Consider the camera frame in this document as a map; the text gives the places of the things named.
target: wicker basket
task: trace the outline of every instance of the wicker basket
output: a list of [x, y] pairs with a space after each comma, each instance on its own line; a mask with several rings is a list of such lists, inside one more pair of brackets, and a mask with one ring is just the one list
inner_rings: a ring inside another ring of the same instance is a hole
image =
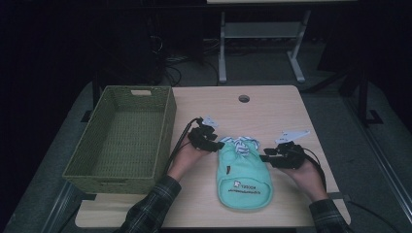
[[87, 193], [148, 193], [170, 153], [171, 87], [107, 86], [63, 178]]

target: hole in table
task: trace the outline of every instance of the hole in table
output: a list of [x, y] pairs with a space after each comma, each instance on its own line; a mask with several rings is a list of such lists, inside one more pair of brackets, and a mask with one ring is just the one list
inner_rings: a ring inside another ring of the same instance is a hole
[[239, 101], [242, 103], [248, 103], [251, 98], [247, 95], [239, 95]]

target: drawstring bag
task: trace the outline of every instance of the drawstring bag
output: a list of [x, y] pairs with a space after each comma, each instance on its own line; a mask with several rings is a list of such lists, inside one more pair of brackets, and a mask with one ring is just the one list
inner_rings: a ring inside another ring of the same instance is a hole
[[266, 164], [259, 157], [259, 142], [250, 137], [221, 139], [217, 172], [218, 195], [233, 209], [258, 209], [270, 203], [272, 181]]

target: table surface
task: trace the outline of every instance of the table surface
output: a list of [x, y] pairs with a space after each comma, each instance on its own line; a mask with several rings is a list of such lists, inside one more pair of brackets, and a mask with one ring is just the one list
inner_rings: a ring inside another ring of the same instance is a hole
[[[318, 136], [298, 90], [291, 85], [174, 87], [177, 103], [172, 147], [183, 129], [195, 117], [211, 116], [218, 124], [219, 138], [253, 137], [260, 142], [258, 151], [275, 148], [283, 130], [310, 130], [295, 140], [315, 153], [326, 174], [327, 192], [339, 192], [327, 164]], [[250, 102], [241, 103], [240, 95]], [[218, 154], [203, 157], [181, 180], [182, 191], [176, 198], [163, 227], [304, 227], [312, 226], [309, 199], [285, 174], [267, 164], [273, 182], [273, 198], [265, 208], [238, 211], [224, 206], [218, 197], [216, 172]], [[97, 194], [84, 200], [76, 217], [79, 227], [119, 227], [127, 211], [143, 195]], [[350, 222], [342, 199], [334, 200], [340, 213]]]

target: gray carpet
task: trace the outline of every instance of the gray carpet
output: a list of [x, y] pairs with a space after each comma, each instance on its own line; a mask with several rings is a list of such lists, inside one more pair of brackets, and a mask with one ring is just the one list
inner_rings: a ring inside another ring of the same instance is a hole
[[[229, 56], [226, 59], [228, 76], [226, 85], [293, 84], [299, 89], [304, 89], [331, 75], [329, 72], [317, 71], [323, 46], [304, 45], [298, 60], [307, 81], [297, 83], [285, 54], [287, 48], [287, 45], [278, 45], [270, 50]], [[185, 62], [174, 65], [173, 67], [182, 73], [180, 85], [215, 85], [217, 76], [212, 66], [218, 68], [218, 58], [216, 55], [210, 55], [206, 60], [210, 64]], [[177, 77], [174, 70], [168, 69], [168, 71]], [[169, 82], [165, 79], [162, 84], [169, 84]], [[341, 81], [338, 81], [317, 93], [302, 94], [337, 184], [352, 201], [382, 216], [400, 232], [412, 232], [411, 223], [398, 204], [376, 161], [374, 149], [365, 137], [365, 129], [348, 106], [348, 103], [356, 101], [356, 95], [349, 99], [340, 97], [337, 93], [340, 84]], [[56, 197], [65, 187], [61, 174], [86, 126], [80, 121], [85, 111], [91, 110], [91, 104], [89, 84], [61, 126], [5, 232], [42, 232], [46, 223], [51, 227], [50, 232], [57, 232], [63, 222], [75, 212], [82, 198], [88, 198], [76, 188], [70, 189], [71, 195], [68, 201], [57, 205], [61, 207], [61, 215], [54, 215], [49, 219]], [[405, 188], [412, 190], [409, 182], [412, 170], [408, 167], [412, 164], [410, 161], [412, 158], [409, 156], [412, 152], [411, 134], [391, 110], [382, 92], [373, 85], [370, 86], [368, 104], [369, 108], [376, 110], [384, 120], [384, 124], [371, 125], [368, 132], [371, 132], [379, 142], [399, 178], [404, 181]], [[394, 232], [387, 224], [366, 211], [349, 203], [347, 207], [352, 218], [351, 227], [356, 232]], [[113, 232], [113, 230], [80, 229], [74, 224], [72, 217], [62, 232]], [[314, 229], [298, 229], [298, 232], [314, 232]]]

